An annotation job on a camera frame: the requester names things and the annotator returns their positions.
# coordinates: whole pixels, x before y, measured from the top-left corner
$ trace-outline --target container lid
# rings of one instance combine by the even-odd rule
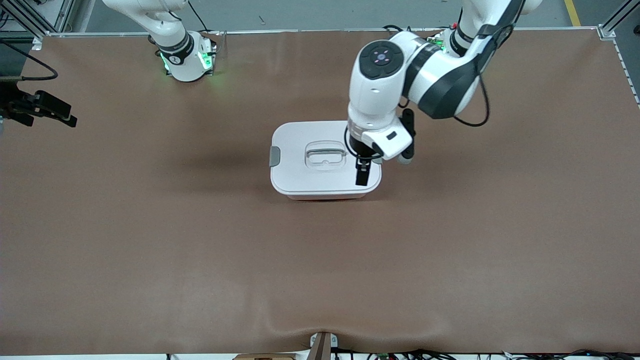
[[[271,183],[285,195],[367,193],[382,178],[371,164],[366,186],[356,185],[356,158],[344,144],[345,120],[288,122],[271,139]]]

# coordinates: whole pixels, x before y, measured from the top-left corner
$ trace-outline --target gray latch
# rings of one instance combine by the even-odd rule
[[[280,164],[280,148],[272,146],[269,151],[269,167],[276,167]]]

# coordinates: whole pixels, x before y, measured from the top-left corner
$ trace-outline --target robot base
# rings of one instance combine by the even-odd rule
[[[166,74],[183,82],[196,81],[206,74],[213,75],[216,62],[217,48],[211,44],[211,39],[203,37],[196,31],[188,31],[188,33],[194,40],[194,46],[182,65],[174,65],[163,57]]]
[[[293,200],[357,199],[378,187],[380,164],[372,163],[366,186],[356,185],[356,158],[344,144],[347,122],[288,122],[271,139],[271,184]]]

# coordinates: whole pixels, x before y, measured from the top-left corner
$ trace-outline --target gray floor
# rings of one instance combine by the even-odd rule
[[[595,26],[604,22],[618,9],[622,0],[573,0],[583,26]]]
[[[207,27],[242,31],[269,29],[435,28],[458,19],[460,0],[191,0]],[[188,7],[176,13],[188,29],[202,26]],[[524,16],[524,27],[571,26],[564,0],[545,0]],[[96,0],[87,32],[141,31],[139,25]]]
[[[31,50],[31,41],[14,43],[15,47],[22,51]],[[25,57],[9,49],[5,45],[0,45],[0,76],[17,76],[22,72],[22,67],[26,61]]]

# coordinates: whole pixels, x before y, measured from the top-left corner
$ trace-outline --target metal frame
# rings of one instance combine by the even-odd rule
[[[640,0],[625,0],[603,24],[598,25],[598,35],[600,35],[600,39],[613,40],[616,37],[616,33],[614,32],[616,27],[639,6]]]
[[[76,0],[63,0],[54,24],[51,24],[36,8],[25,0],[3,0],[0,6],[13,19],[19,23],[25,31],[16,33],[2,33],[3,38],[34,38],[34,50],[40,50],[43,37],[50,33],[61,33],[69,20],[71,11]]]
[[[56,32],[47,19],[23,0],[4,0],[2,8],[39,42],[48,33]]]

